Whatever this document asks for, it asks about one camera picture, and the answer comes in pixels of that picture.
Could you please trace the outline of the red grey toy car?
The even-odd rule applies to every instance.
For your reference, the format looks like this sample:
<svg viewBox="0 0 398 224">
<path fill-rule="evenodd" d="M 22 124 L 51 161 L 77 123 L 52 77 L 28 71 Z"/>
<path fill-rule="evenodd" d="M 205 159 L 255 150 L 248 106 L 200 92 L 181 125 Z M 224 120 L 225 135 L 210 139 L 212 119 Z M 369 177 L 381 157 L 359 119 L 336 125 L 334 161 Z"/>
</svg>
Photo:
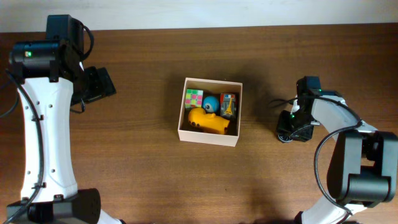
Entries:
<svg viewBox="0 0 398 224">
<path fill-rule="evenodd" d="M 224 119 L 235 120 L 237 117 L 236 95 L 222 93 L 220 96 L 220 115 Z"/>
</svg>

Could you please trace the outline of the yellow toy dog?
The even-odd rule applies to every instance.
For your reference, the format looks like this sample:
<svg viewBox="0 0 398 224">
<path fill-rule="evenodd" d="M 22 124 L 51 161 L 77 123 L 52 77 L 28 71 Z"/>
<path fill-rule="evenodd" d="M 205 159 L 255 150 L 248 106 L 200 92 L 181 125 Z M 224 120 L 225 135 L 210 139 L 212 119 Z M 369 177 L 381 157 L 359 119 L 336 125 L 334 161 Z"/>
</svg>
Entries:
<svg viewBox="0 0 398 224">
<path fill-rule="evenodd" d="M 226 134 L 230 120 L 215 113 L 207 113 L 203 108 L 194 108 L 188 114 L 191 126 L 203 130 L 205 133 Z"/>
</svg>

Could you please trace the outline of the white cardboard box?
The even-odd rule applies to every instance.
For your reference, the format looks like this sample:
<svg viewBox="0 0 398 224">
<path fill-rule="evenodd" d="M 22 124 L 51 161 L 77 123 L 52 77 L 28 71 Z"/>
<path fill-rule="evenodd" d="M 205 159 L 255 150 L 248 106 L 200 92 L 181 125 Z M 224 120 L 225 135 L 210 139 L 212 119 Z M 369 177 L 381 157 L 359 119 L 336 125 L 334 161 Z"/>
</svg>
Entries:
<svg viewBox="0 0 398 224">
<path fill-rule="evenodd" d="M 232 93 L 236 95 L 237 117 L 230 120 L 226 134 L 205 133 L 203 130 L 193 127 L 188 122 L 188 114 L 193 109 L 185 109 L 184 100 L 187 89 L 203 90 L 203 100 L 207 96 L 215 96 L 220 102 L 222 93 Z M 178 135 L 181 141 L 199 142 L 206 144 L 217 144 L 222 146 L 235 147 L 240 132 L 241 102 L 242 102 L 243 84 L 238 82 L 225 82 L 218 80 L 205 80 L 199 78 L 186 78 L 182 95 L 182 105 L 178 122 Z"/>
</svg>

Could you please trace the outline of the blue toy ball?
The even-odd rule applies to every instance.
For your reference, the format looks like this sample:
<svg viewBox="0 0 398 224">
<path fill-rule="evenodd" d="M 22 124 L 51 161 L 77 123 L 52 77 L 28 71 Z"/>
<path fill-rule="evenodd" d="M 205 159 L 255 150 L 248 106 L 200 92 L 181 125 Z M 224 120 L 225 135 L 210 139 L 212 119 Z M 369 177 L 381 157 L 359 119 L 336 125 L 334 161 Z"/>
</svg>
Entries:
<svg viewBox="0 0 398 224">
<path fill-rule="evenodd" d="M 220 109 L 220 102 L 215 96 L 207 96 L 203 100 L 202 107 L 207 113 L 217 113 Z"/>
</svg>

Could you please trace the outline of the colourful puzzle cube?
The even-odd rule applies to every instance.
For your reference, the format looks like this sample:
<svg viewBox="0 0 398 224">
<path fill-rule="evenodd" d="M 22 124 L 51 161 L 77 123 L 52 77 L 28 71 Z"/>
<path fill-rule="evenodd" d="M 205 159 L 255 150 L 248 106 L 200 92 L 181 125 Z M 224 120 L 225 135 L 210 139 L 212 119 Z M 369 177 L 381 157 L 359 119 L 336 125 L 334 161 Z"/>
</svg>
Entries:
<svg viewBox="0 0 398 224">
<path fill-rule="evenodd" d="M 200 108 L 202 106 L 203 95 L 203 90 L 187 89 L 184 100 L 185 109 Z"/>
</svg>

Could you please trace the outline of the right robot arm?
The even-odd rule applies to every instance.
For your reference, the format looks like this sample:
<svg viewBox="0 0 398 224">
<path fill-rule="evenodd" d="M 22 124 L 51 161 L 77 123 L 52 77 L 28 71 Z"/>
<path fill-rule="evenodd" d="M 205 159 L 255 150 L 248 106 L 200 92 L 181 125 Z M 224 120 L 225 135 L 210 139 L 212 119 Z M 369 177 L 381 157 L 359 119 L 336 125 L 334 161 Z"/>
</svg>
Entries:
<svg viewBox="0 0 398 224">
<path fill-rule="evenodd" d="M 294 223 L 344 223 L 390 202 L 397 188 L 397 136 L 366 123 L 337 91 L 323 90 L 318 77 L 303 77 L 296 87 L 296 97 L 288 100 L 292 109 L 279 116 L 279 141 L 307 142 L 319 125 L 328 134 L 313 159 L 322 197 L 299 212 Z"/>
</svg>

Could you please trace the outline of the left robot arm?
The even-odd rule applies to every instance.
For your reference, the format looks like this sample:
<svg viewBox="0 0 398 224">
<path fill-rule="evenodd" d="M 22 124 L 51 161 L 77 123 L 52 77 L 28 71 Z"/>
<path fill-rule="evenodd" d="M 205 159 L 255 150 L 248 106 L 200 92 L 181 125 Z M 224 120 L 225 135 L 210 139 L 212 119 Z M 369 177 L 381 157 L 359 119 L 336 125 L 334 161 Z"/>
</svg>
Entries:
<svg viewBox="0 0 398 224">
<path fill-rule="evenodd" d="M 115 94 L 105 68 L 84 68 L 91 31 L 70 15 L 47 18 L 44 40 L 14 45 L 7 71 L 24 115 L 25 174 L 8 223 L 117 223 L 97 189 L 78 188 L 70 152 L 70 113 Z"/>
</svg>

